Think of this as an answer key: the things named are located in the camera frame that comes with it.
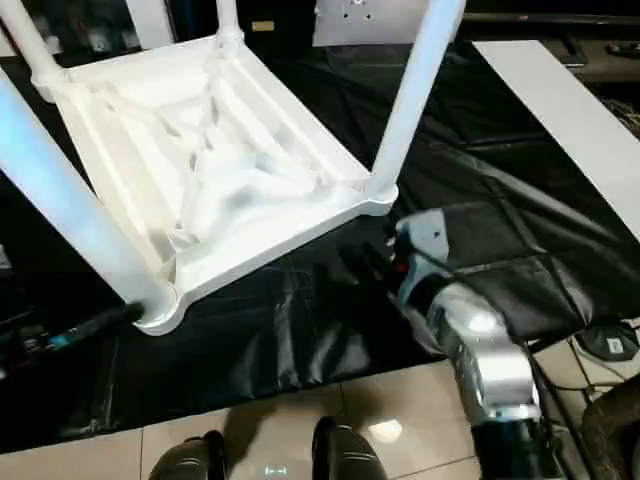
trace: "black cable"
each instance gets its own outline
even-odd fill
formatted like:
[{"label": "black cable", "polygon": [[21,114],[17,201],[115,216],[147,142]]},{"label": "black cable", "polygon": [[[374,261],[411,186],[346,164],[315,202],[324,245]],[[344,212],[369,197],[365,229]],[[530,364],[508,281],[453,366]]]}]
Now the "black cable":
[{"label": "black cable", "polygon": [[592,480],[595,480],[597,478],[595,474],[595,469],[593,468],[593,465],[589,460],[589,454],[587,453],[584,443],[582,442],[582,437],[580,436],[580,433],[576,430],[576,427],[573,425],[573,422],[571,421],[571,416],[569,415],[569,412],[567,411],[566,406],[562,402],[562,399],[558,395],[558,392],[553,388],[553,383],[551,383],[551,381],[549,380],[547,375],[544,373],[544,370],[542,370],[542,368],[540,367],[536,359],[530,355],[529,360],[531,361],[534,379],[537,379],[536,384],[538,384],[538,390],[542,391],[540,389],[540,386],[543,386],[544,390],[546,390],[549,393],[549,395],[551,396],[551,399],[558,406],[558,410],[560,412],[560,415],[562,416],[562,420],[567,426],[567,429],[569,430],[569,434],[571,435],[571,438],[573,439],[576,445],[576,448],[578,449],[578,454],[580,455],[580,458],[582,459],[582,463],[584,464],[585,469],[589,474],[589,478],[591,478]]}]

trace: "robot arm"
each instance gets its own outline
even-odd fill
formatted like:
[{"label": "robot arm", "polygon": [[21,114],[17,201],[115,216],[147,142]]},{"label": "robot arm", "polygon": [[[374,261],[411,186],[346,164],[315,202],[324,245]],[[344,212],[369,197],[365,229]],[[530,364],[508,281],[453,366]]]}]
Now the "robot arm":
[{"label": "robot arm", "polygon": [[409,217],[397,230],[396,261],[408,270],[398,307],[418,340],[454,366],[483,478],[561,478],[526,352],[509,336],[504,316],[444,267],[442,212]]}]

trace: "white plastic leg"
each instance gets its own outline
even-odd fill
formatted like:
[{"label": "white plastic leg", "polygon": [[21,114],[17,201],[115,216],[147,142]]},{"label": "white plastic leg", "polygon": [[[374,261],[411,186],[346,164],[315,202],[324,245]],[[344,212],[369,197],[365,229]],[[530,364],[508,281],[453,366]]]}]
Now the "white plastic leg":
[{"label": "white plastic leg", "polygon": [[0,168],[124,301],[142,301],[141,328],[179,321],[173,287],[152,275],[1,69]]},{"label": "white plastic leg", "polygon": [[373,165],[369,191],[393,188],[409,152],[449,41],[455,35],[466,0],[430,0]]},{"label": "white plastic leg", "polygon": [[218,10],[218,33],[216,37],[222,46],[234,44],[244,37],[238,24],[236,0],[216,0]]},{"label": "white plastic leg", "polygon": [[29,13],[20,0],[1,0],[0,17],[31,67],[31,81],[45,100],[53,101],[48,89],[43,85],[51,84],[56,77],[62,78],[64,69],[55,62],[47,50],[47,45],[31,21]]}]

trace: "black fabric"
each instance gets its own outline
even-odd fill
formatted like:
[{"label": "black fabric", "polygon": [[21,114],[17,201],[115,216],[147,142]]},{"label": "black fabric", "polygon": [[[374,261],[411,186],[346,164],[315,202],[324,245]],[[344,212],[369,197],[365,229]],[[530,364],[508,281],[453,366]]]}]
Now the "black fabric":
[{"label": "black fabric", "polygon": [[[341,48],[267,64],[370,166],[406,54]],[[48,128],[71,154],[59,121]],[[0,450],[431,361],[378,276],[395,222],[426,208],[444,210],[451,264],[522,338],[640,314],[635,239],[471,45],[450,49],[399,186],[388,216],[358,218],[209,295],[169,335],[127,327],[0,383]],[[41,230],[44,245],[53,237]],[[62,281],[73,255],[59,255]],[[114,302],[98,287],[96,309]],[[68,289],[60,301],[89,300],[77,297]],[[25,424],[43,428],[25,433]]]}]

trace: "white panel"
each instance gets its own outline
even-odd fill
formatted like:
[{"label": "white panel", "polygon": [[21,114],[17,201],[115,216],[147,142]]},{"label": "white panel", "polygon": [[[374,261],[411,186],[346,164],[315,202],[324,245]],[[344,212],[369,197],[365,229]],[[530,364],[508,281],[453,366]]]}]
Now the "white panel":
[{"label": "white panel", "polygon": [[640,142],[540,42],[475,46],[640,240]]},{"label": "white panel", "polygon": [[173,43],[173,31],[164,0],[126,2],[142,48],[164,47]]},{"label": "white panel", "polygon": [[318,0],[314,46],[413,43],[428,0]]}]

